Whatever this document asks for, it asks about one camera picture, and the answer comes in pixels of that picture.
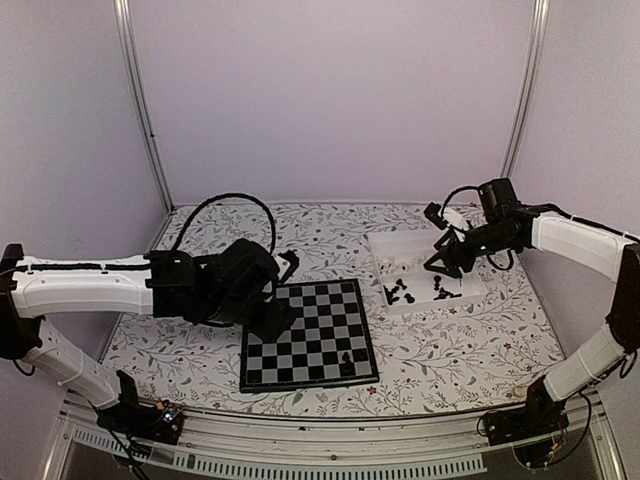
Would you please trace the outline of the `white plastic tray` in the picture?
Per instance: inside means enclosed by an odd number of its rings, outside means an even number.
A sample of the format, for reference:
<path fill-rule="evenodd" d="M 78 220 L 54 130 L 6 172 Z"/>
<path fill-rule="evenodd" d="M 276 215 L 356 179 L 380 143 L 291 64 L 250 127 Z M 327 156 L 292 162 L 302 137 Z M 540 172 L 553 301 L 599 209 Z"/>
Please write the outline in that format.
<path fill-rule="evenodd" d="M 436 253 L 434 244 L 439 237 L 435 230 L 367 235 L 387 314 L 449 309 L 485 300 L 488 288 L 477 273 L 454 279 L 424 268 Z"/>

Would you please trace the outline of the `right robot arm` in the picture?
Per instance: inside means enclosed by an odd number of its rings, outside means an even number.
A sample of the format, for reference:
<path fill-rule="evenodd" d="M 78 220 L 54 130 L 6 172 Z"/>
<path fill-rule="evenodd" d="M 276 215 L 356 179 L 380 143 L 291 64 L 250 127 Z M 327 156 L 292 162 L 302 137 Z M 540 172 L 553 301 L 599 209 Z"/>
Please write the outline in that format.
<path fill-rule="evenodd" d="M 484 222 L 472 226 L 447 201 L 429 204 L 424 215 L 444 234 L 425 270 L 459 279 L 472 271 L 477 259 L 491 260 L 501 252 L 548 255 L 546 264 L 554 273 L 563 266 L 570 270 L 550 282 L 560 291 L 548 296 L 547 310 L 566 313 L 571 320 L 587 312 L 602 316 L 589 321 L 593 334 L 583 335 L 566 359 L 529 386 L 516 422 L 524 435 L 537 436 L 554 422 L 569 397 L 599 383 L 638 352 L 639 238 L 553 203 L 526 204 L 508 178 L 454 192 L 476 193 Z"/>

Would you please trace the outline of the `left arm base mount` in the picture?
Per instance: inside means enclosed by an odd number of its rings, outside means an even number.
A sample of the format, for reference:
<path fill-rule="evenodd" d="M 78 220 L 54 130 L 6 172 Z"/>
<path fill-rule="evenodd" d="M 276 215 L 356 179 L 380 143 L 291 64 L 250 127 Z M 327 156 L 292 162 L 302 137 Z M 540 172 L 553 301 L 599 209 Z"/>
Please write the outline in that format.
<path fill-rule="evenodd" d="M 169 400 L 145 406 L 139 402 L 134 379 L 121 370 L 116 375 L 120 381 L 118 402 L 97 410 L 97 425 L 131 438 L 177 445 L 184 424 L 182 407 Z"/>

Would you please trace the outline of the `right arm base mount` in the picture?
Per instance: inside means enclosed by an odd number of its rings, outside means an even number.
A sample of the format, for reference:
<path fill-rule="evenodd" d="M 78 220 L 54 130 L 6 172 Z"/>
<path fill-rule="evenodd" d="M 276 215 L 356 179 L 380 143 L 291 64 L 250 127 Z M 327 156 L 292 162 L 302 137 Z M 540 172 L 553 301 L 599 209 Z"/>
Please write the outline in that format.
<path fill-rule="evenodd" d="M 525 468 L 546 468 L 565 441 L 569 427 L 565 405 L 565 400 L 529 399 L 520 408 L 490 410 L 478 421 L 477 432 L 490 446 L 511 444 Z"/>

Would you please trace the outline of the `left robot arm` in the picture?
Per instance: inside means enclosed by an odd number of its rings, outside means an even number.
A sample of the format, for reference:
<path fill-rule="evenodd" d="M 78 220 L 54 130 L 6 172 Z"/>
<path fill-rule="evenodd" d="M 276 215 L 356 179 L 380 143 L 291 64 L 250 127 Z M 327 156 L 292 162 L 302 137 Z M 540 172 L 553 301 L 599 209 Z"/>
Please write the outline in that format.
<path fill-rule="evenodd" d="M 130 375 L 97 364 L 47 323 L 47 316 L 116 312 L 179 318 L 215 328 L 240 325 L 271 341 L 291 323 L 276 290 L 298 267 L 294 251 L 275 253 L 246 239 L 219 254 L 192 256 L 173 247 L 86 262 L 39 259 L 10 244 L 1 259 L 1 356 L 43 370 L 126 433 L 138 434 L 149 415 L 166 419 L 167 403 L 141 405 Z"/>

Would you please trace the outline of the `black white chessboard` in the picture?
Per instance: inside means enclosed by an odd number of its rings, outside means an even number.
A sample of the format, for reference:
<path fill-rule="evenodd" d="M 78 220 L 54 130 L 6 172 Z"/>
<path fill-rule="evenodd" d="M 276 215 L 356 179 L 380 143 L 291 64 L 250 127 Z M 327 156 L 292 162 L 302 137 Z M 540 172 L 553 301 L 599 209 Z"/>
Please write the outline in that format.
<path fill-rule="evenodd" d="M 342 279 L 286 284 L 277 298 L 286 300 L 295 320 L 274 342 L 245 332 L 242 337 L 239 390 L 242 393 L 337 388 L 379 381 L 359 281 Z M 356 375 L 343 378 L 339 365 L 348 352 Z"/>

